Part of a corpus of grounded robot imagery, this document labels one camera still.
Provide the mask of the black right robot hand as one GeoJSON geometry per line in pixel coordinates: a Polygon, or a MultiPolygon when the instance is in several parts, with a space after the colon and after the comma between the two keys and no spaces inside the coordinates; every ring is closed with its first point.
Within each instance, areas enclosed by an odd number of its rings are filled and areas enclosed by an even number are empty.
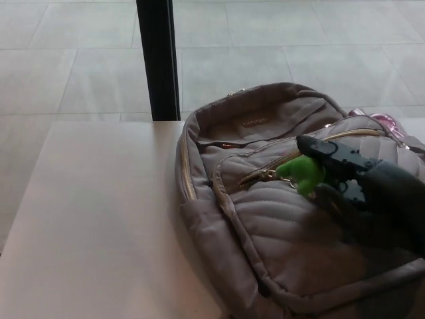
{"type": "Polygon", "coordinates": [[[313,189],[313,200],[343,228],[346,239],[424,255],[423,181],[341,142],[307,135],[296,141],[301,154],[325,170],[324,181],[313,189]]]}

